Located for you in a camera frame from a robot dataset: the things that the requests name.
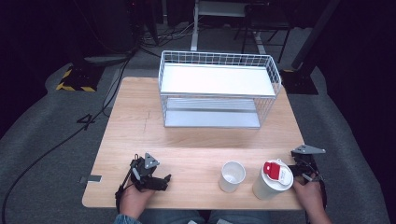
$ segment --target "gray carpet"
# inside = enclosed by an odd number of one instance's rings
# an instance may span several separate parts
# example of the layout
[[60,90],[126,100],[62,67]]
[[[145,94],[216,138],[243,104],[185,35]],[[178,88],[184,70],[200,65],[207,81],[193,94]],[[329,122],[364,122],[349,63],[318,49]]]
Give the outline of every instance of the gray carpet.
[[[309,29],[290,34],[279,69],[291,62],[309,35]],[[233,40],[235,29],[206,29],[200,33],[198,50],[238,53],[242,36]],[[189,50],[191,36],[163,47],[146,48],[156,54],[164,49]],[[257,53],[254,46],[247,53]],[[274,58],[278,49],[268,49]],[[156,77],[159,58],[138,51],[124,76]],[[49,77],[48,94],[29,108],[0,141],[0,200],[8,188],[33,161],[82,127],[76,121],[96,115],[111,95],[111,83],[120,65],[107,67],[97,92],[56,91],[69,64]],[[326,93],[326,82],[318,69],[312,78],[319,95],[289,95],[290,103],[306,144],[327,149],[316,156],[326,180],[327,212],[334,223],[389,223],[383,195],[373,172],[361,155],[343,116]],[[82,205],[85,185],[100,146],[107,117],[99,114],[87,131],[53,150],[19,181],[7,201],[7,223],[111,223],[116,210],[91,209]],[[273,211],[273,223],[305,223],[303,211]]]

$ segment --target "white paper cup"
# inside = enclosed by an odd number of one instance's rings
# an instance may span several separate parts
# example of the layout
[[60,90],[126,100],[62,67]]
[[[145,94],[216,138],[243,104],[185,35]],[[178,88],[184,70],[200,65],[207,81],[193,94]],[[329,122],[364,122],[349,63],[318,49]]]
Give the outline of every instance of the white paper cup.
[[253,193],[261,200],[268,200],[273,198],[278,193],[289,189],[293,184],[293,173],[288,165],[281,160],[272,160],[268,162],[275,162],[280,165],[281,180],[274,180],[264,172],[264,166],[259,171],[259,176],[253,184]]
[[237,161],[228,161],[221,169],[219,186],[225,192],[234,192],[239,184],[245,179],[244,166]]

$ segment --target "wire cage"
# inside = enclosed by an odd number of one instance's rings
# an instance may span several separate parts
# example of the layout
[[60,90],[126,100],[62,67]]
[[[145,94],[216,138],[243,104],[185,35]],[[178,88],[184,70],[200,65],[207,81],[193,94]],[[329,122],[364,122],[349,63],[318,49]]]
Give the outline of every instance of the wire cage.
[[158,84],[164,127],[259,129],[281,88],[269,55],[170,50]]

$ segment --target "person's hand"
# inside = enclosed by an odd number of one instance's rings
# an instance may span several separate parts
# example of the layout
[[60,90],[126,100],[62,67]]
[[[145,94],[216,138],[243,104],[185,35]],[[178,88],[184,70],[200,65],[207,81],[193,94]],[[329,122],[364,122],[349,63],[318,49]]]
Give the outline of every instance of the person's hand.
[[308,182],[302,185],[294,179],[293,187],[296,190],[301,206],[305,209],[312,224],[332,223],[323,208],[319,182]]
[[[127,186],[130,185],[132,185],[131,180],[128,180]],[[154,193],[155,190],[152,189],[143,189],[143,192],[140,192],[135,186],[128,187],[121,196],[120,214],[137,220]]]

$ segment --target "robotic arm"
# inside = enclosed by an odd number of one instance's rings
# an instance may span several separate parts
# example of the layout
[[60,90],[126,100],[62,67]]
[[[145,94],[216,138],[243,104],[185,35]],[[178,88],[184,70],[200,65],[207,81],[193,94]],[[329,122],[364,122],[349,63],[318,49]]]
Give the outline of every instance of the robotic arm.
[[120,212],[120,199],[122,193],[126,188],[130,187],[124,187],[128,178],[131,178],[132,185],[139,191],[142,191],[142,189],[166,190],[168,182],[171,180],[171,175],[167,175],[164,179],[152,176],[159,164],[160,163],[148,153],[145,154],[145,159],[139,157],[137,154],[134,155],[134,160],[131,161],[130,165],[131,168],[125,176],[124,181],[119,186],[119,190],[116,192],[116,206],[118,212]]
[[326,153],[325,149],[320,149],[317,147],[311,147],[308,145],[301,145],[291,151],[291,156],[295,160],[295,165],[290,165],[289,168],[293,172],[293,176],[302,176],[305,183],[308,181],[319,182],[321,192],[323,207],[327,206],[327,194],[324,186],[323,176],[320,174],[317,164],[314,160],[314,154]]

